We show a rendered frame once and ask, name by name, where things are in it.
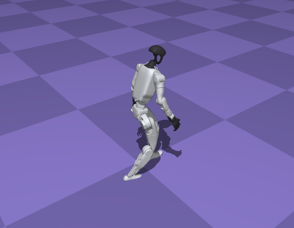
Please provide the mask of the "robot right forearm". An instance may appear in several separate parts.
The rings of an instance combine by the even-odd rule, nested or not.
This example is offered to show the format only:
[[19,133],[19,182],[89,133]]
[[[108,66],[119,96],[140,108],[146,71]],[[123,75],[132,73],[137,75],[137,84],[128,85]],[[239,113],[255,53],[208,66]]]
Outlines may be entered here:
[[165,116],[167,116],[167,117],[169,117],[171,120],[173,120],[173,118],[174,118],[174,114],[173,114],[172,111],[170,110],[169,105],[168,105],[167,100],[166,100],[165,97],[162,99],[161,110],[163,110]]

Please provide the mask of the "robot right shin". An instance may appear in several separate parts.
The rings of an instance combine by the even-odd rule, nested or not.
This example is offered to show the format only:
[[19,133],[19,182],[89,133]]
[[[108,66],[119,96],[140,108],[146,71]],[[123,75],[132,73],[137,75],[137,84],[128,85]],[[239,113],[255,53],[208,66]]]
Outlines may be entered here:
[[153,157],[153,155],[154,153],[152,149],[147,149],[144,154],[140,153],[137,159],[135,160],[134,166],[128,173],[129,175],[128,177],[132,178],[140,169],[142,169],[149,162],[149,160]]

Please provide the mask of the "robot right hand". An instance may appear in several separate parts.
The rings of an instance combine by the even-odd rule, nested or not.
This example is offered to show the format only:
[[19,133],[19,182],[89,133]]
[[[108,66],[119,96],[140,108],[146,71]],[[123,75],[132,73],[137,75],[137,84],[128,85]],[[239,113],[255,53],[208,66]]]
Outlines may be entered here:
[[173,118],[173,120],[171,120],[169,117],[167,117],[168,119],[169,119],[169,121],[170,122],[172,122],[172,125],[173,125],[173,127],[174,127],[174,131],[176,131],[180,126],[180,123],[179,123],[179,121],[180,121],[180,119],[177,119],[175,116],[174,116],[174,118]]

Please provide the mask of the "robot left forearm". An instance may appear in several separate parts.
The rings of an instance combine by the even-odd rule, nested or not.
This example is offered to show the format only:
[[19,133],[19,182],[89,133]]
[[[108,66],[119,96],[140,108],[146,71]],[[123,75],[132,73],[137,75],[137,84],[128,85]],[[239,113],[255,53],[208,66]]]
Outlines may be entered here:
[[[133,88],[133,86],[131,85],[131,90],[132,90],[132,96],[133,96],[133,91],[134,91],[134,88]],[[138,99],[135,97],[135,96],[133,96],[133,98],[134,98],[134,101],[135,102],[137,102],[138,101]]]

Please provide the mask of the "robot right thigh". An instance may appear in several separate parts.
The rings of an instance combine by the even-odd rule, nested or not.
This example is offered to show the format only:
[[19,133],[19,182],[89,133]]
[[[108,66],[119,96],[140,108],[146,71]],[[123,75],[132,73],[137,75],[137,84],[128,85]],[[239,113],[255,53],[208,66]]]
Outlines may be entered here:
[[153,118],[147,117],[146,114],[141,115],[140,124],[142,128],[145,130],[146,138],[149,143],[148,145],[143,147],[142,152],[144,154],[147,149],[152,149],[154,153],[158,140],[156,124]]

